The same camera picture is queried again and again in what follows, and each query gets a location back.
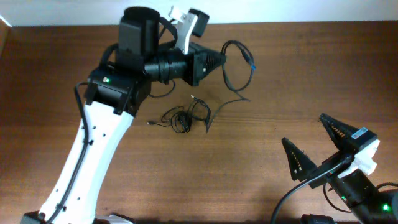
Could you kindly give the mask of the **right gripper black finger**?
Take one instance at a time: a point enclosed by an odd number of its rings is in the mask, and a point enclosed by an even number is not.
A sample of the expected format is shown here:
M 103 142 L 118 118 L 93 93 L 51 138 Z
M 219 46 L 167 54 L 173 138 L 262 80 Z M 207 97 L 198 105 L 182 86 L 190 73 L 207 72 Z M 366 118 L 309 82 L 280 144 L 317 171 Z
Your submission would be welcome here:
M 363 149 L 363 146 L 351 137 L 359 131 L 358 128 L 338 121 L 325 113 L 320 115 L 319 120 L 339 152 L 359 152 Z
M 287 137 L 281 140 L 287 155 L 290 176 L 293 181 L 304 181 L 315 176 L 317 165 Z

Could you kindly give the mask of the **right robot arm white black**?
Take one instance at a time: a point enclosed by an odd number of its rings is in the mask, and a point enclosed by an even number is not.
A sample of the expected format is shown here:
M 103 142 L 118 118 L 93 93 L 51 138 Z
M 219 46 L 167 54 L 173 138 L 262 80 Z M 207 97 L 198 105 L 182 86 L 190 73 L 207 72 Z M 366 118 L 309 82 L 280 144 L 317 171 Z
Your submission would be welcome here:
M 299 184 L 289 190 L 274 209 L 271 222 L 276 221 L 283 203 L 305 186 L 315 189 L 330 185 L 343 203 L 361 223 L 397 223 L 397 184 L 374 185 L 369 180 L 377 164 L 373 157 L 380 140 L 368 128 L 356 128 L 322 113 L 319 120 L 337 152 L 317 166 L 289 139 L 281 142 L 287 155 L 292 180 Z

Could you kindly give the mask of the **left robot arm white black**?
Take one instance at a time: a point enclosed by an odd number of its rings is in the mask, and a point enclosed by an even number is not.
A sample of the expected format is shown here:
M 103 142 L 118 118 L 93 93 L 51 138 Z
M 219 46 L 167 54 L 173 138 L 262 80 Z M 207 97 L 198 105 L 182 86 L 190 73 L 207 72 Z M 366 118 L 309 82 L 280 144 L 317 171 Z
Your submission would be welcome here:
M 147 7 L 125 9 L 118 41 L 76 97 L 81 122 L 60 177 L 40 210 L 25 213 L 22 223 L 132 223 L 124 215 L 96 215 L 104 177 L 153 82 L 180 78 L 197 86 L 225 63 L 223 54 L 190 41 L 203 35 L 208 20 L 197 9 L 173 7 L 166 18 Z

